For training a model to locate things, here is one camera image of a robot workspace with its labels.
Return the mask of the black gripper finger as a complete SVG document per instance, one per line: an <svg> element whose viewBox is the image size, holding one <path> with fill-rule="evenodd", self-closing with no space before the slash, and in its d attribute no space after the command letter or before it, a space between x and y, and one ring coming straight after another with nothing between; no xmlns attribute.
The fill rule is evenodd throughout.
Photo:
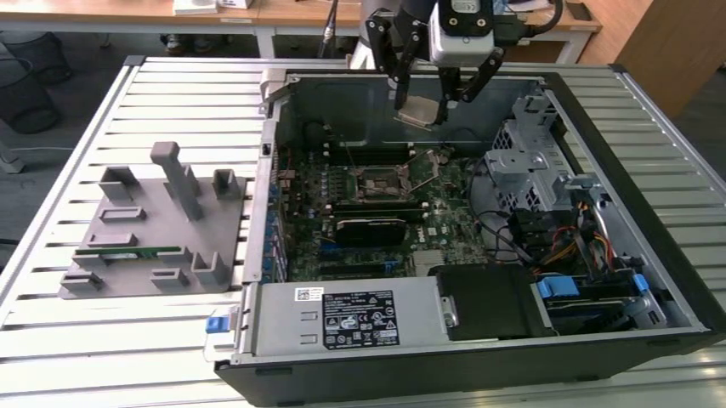
<svg viewBox="0 0 726 408"><path fill-rule="evenodd" d="M376 9L366 20L374 68L386 74L395 89L395 109L404 107L411 68L423 49L423 22L404 10Z"/></svg>
<svg viewBox="0 0 726 408"><path fill-rule="evenodd" d="M480 90L499 71L503 64L503 56L504 50L495 47L479 65L476 73L466 82L462 81L460 69L458 67L442 67L438 69L442 84L442 99L438 105L435 125L440 125L448 120L448 112L456 107L459 102L471 103L475 100Z"/></svg>

